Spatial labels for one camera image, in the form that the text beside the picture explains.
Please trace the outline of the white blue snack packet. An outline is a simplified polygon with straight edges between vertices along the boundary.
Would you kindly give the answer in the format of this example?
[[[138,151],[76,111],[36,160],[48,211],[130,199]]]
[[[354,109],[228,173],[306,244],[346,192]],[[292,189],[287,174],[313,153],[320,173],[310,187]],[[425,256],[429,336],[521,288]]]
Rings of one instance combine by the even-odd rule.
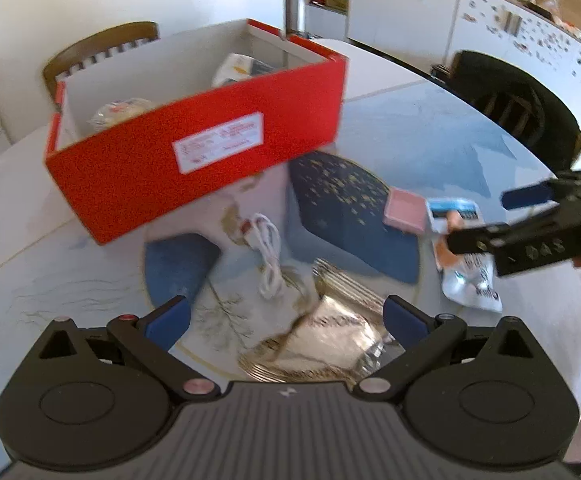
[[[451,226],[448,214],[455,212],[462,219],[462,228],[476,228],[484,223],[477,204],[465,198],[431,198],[427,201],[427,212],[432,231],[437,234],[433,249],[443,295],[463,307],[501,313],[501,296],[493,287],[492,255],[484,252],[455,255],[446,245]]]

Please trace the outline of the pink ribbed box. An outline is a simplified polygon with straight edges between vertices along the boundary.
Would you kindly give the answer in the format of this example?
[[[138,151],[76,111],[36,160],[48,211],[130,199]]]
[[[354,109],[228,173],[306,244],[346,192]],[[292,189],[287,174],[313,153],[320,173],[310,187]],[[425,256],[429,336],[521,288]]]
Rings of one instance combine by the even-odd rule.
[[[384,208],[383,223],[385,226],[405,233],[424,234],[428,225],[425,198],[401,188],[390,188]]]

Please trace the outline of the silver foil snack bag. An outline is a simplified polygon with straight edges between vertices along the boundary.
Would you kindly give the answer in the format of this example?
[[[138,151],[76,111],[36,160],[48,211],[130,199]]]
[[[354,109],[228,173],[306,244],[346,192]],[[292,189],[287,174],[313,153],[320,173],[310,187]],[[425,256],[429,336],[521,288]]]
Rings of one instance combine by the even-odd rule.
[[[381,296],[323,259],[315,260],[312,275],[317,306],[238,358],[249,377],[354,386],[405,352],[384,326]]]

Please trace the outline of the clear bag of bread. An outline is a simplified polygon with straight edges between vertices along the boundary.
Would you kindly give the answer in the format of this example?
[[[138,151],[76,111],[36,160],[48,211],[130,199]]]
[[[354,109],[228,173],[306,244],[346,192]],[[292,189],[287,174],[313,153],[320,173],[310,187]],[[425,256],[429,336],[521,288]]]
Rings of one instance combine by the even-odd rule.
[[[89,124],[95,132],[101,132],[155,110],[155,108],[155,103],[141,98],[116,101],[100,107],[89,120]]]

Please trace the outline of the white grey tissue pack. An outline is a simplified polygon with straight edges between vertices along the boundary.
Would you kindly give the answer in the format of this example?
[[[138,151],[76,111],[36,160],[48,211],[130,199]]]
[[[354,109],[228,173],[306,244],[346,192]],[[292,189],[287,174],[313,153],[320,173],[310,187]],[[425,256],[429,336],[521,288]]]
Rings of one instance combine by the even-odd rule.
[[[274,67],[248,55],[230,53],[214,73],[212,88],[221,88],[250,78],[273,73]]]

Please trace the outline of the black chair with jacket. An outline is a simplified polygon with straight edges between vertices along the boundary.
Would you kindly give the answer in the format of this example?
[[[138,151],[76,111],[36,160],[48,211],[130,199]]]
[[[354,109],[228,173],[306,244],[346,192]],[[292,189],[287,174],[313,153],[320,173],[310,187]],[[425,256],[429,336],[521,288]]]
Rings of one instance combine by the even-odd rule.
[[[513,136],[551,171],[571,169],[581,153],[576,117],[551,90],[520,68],[461,51],[431,75],[443,87]]]

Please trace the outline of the white refrigerator with magnets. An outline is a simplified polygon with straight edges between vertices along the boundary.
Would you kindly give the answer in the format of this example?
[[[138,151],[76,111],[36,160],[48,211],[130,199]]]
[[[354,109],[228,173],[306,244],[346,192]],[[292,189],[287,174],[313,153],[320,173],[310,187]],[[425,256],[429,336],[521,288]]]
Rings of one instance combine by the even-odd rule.
[[[459,0],[449,58],[481,52],[525,70],[581,108],[581,43],[540,15],[507,0]]]

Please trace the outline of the white tall cabinet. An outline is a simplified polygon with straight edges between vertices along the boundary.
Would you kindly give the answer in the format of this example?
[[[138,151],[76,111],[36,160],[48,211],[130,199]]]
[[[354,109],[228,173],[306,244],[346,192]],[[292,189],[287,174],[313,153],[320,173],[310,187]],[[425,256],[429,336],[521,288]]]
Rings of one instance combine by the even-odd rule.
[[[347,38],[428,70],[446,61],[459,0],[349,0]]]

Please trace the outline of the red white cardboard box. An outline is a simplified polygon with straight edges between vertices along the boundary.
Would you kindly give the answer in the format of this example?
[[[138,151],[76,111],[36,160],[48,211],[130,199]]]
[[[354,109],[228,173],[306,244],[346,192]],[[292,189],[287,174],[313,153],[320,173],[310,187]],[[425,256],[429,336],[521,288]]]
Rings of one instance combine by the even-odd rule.
[[[212,88],[230,53],[273,73]],[[98,244],[206,194],[332,143],[344,55],[254,20],[180,32],[106,58],[61,81],[46,169]],[[155,110],[101,132],[105,104]]]

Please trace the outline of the brown wooden chair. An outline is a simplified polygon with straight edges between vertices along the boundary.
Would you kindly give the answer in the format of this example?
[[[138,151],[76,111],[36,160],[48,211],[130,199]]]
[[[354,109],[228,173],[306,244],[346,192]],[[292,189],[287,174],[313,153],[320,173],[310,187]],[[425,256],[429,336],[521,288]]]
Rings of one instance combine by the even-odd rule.
[[[155,22],[130,22],[101,30],[77,41],[51,58],[42,70],[46,90],[55,101],[59,81],[88,66],[159,39]]]

